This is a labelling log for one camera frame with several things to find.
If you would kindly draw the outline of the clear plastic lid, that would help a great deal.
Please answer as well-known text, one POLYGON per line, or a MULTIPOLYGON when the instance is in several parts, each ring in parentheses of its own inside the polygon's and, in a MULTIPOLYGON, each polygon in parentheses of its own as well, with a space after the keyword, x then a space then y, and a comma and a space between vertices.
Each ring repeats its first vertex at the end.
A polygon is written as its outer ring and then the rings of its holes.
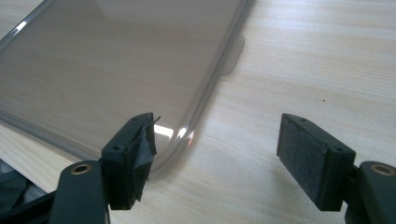
POLYGON ((188 147, 244 47, 254 0, 43 0, 0 39, 0 122, 96 160, 132 117, 156 118, 151 176, 188 147))

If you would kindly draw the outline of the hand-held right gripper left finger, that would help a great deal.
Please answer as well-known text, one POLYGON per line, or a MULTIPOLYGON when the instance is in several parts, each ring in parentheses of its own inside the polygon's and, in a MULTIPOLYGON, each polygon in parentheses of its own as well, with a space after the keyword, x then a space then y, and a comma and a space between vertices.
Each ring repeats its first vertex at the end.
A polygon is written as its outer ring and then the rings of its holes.
POLYGON ((157 154, 151 112, 129 119, 102 149, 101 164, 112 210, 130 210, 141 201, 157 154))

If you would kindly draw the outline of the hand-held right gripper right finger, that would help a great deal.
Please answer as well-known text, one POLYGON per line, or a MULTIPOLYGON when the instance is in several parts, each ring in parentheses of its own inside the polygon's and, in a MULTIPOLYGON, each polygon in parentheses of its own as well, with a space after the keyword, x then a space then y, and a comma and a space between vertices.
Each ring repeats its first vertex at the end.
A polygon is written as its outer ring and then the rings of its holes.
POLYGON ((276 155, 320 211, 341 209, 341 182, 352 170, 353 149, 309 119, 284 113, 276 155))

